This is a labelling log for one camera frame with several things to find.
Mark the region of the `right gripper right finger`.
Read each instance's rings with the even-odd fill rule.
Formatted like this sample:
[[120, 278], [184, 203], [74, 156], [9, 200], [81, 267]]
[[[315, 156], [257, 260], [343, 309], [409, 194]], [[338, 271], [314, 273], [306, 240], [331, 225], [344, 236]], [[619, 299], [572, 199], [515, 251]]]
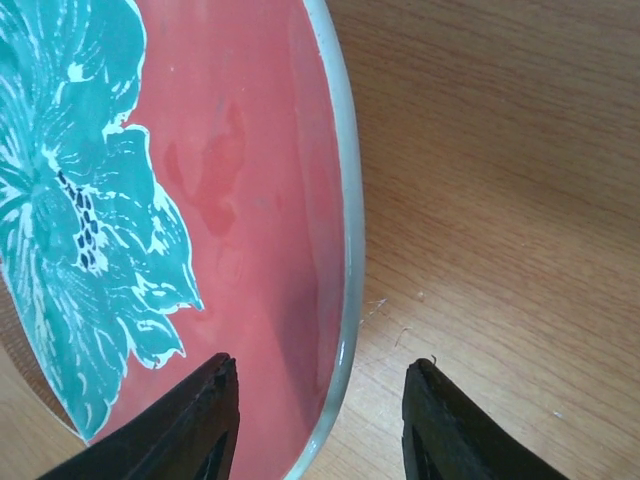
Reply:
[[407, 371], [402, 449], [408, 479], [563, 479], [509, 435], [434, 360]]

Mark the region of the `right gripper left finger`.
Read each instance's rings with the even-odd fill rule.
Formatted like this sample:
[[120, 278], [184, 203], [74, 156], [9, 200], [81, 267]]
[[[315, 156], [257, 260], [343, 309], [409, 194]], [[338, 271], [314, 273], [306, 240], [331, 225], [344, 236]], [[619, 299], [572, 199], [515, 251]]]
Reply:
[[129, 423], [43, 479], [227, 479], [239, 431], [236, 360], [218, 353]]

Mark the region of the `red floral plate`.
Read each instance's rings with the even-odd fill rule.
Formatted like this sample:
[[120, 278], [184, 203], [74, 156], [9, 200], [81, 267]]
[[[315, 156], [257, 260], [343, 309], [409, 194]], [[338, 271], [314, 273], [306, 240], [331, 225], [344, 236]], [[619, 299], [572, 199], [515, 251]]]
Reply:
[[1, 5], [1, 343], [86, 446], [219, 352], [234, 479], [298, 479], [364, 284], [355, 109], [323, 1]]

